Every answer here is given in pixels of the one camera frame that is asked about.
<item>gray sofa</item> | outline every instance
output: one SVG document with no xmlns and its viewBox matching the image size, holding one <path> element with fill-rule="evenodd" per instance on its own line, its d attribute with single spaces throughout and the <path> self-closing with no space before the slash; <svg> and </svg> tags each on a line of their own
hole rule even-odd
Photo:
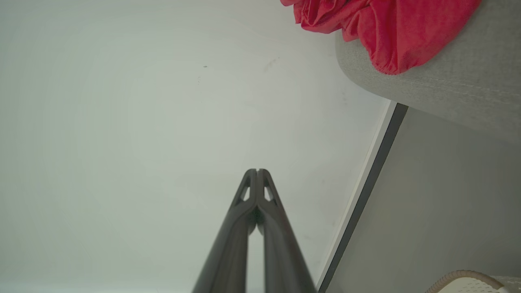
<svg viewBox="0 0 521 293">
<path fill-rule="evenodd" d="M 340 67 L 362 88 L 521 144 L 521 0 L 483 0 L 465 28 L 428 63 L 377 72 L 359 40 L 337 33 Z"/>
</svg>

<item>laundry basket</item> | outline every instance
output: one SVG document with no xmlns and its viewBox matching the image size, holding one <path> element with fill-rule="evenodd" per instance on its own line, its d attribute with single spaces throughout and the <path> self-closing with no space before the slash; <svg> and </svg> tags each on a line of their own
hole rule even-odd
<svg viewBox="0 0 521 293">
<path fill-rule="evenodd" d="M 521 293 L 521 278 L 454 271 L 444 275 L 426 293 Z"/>
</svg>

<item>brown rope handle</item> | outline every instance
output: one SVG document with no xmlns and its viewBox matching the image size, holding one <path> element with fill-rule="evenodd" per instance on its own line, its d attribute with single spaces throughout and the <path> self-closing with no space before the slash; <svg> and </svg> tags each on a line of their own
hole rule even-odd
<svg viewBox="0 0 521 293">
<path fill-rule="evenodd" d="M 459 278 L 474 278 L 478 279 L 489 286 L 491 286 L 494 289 L 499 289 L 501 287 L 504 287 L 503 284 L 501 284 L 498 280 L 492 278 L 491 276 L 487 276 L 485 274 L 475 272 L 475 271 L 469 271 L 469 270 L 459 270 L 450 272 L 441 279 L 439 279 L 434 285 L 430 286 L 430 288 L 425 293 L 438 293 L 443 289 L 445 286 L 447 286 L 450 282 L 459 279 Z"/>
</svg>

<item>red cloth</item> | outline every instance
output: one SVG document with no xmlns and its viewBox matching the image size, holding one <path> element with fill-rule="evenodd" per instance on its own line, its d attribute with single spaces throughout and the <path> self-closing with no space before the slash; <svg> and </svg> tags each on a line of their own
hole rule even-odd
<svg viewBox="0 0 521 293">
<path fill-rule="evenodd" d="M 305 30 L 342 29 L 360 38 L 374 67 L 395 75 L 433 58 L 461 31 L 481 0 L 281 0 Z"/>
</svg>

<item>red garment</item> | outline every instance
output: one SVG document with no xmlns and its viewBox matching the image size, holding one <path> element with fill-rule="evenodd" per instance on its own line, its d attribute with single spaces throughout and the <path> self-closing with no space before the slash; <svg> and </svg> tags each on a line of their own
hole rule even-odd
<svg viewBox="0 0 521 293">
<path fill-rule="evenodd" d="M 400 74 L 433 58 L 461 31 L 481 0 L 281 0 L 294 5 L 305 30 L 342 29 L 346 42 L 360 38 L 373 66 Z"/>
</svg>

